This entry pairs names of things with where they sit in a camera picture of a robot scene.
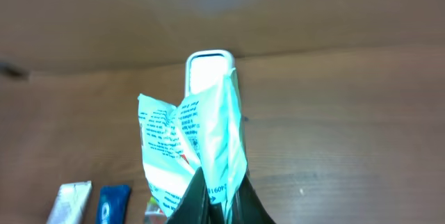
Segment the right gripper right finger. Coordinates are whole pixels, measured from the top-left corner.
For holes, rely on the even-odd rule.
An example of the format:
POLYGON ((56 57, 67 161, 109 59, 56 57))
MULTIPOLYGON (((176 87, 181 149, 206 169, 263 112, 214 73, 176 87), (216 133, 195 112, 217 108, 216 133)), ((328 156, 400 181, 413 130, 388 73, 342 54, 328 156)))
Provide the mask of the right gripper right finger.
POLYGON ((225 204, 223 220, 226 224, 275 224, 262 205, 248 173, 225 204))

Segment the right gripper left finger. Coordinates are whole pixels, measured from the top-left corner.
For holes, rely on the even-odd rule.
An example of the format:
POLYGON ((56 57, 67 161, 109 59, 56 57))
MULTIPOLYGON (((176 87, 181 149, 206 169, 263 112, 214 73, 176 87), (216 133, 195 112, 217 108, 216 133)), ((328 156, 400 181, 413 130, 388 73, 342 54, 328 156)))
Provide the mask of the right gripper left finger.
POLYGON ((204 173, 199 167, 173 214, 165 224, 209 224, 209 195, 204 173))

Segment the green snack bag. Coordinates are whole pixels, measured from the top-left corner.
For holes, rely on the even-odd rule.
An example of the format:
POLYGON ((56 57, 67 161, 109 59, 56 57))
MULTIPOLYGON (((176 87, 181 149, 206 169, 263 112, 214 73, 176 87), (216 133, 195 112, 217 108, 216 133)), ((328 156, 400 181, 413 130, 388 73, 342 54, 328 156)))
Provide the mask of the green snack bag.
POLYGON ((159 207, 155 197, 151 197, 147 203, 144 216, 144 224, 164 224, 167 216, 159 207))

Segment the mint green wipes pack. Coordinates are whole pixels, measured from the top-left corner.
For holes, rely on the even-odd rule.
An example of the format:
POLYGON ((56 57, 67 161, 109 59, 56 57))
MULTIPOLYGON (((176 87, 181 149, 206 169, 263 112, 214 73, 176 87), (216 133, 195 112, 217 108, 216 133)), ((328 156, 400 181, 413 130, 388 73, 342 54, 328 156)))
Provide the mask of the mint green wipes pack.
POLYGON ((179 106, 139 95, 138 120, 143 169, 162 212, 173 214, 201 168, 210 203, 231 223, 233 198, 248 167, 236 69, 179 106))

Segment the blue Oreo cookie pack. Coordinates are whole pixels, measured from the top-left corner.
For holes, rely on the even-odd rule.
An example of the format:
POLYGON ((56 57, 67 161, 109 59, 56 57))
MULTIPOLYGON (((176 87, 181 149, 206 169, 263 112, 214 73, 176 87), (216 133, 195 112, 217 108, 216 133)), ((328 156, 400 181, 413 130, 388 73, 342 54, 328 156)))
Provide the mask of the blue Oreo cookie pack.
POLYGON ((95 217, 96 224, 123 224, 131 188, 128 185, 103 186, 95 217))

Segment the white cream tube gold cap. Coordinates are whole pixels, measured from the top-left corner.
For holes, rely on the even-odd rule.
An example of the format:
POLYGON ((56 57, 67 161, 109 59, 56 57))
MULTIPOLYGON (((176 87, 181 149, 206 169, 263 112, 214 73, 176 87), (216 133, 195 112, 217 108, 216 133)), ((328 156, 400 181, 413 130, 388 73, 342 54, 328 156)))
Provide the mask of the white cream tube gold cap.
POLYGON ((81 224, 91 191, 91 181, 62 184, 47 224, 81 224))

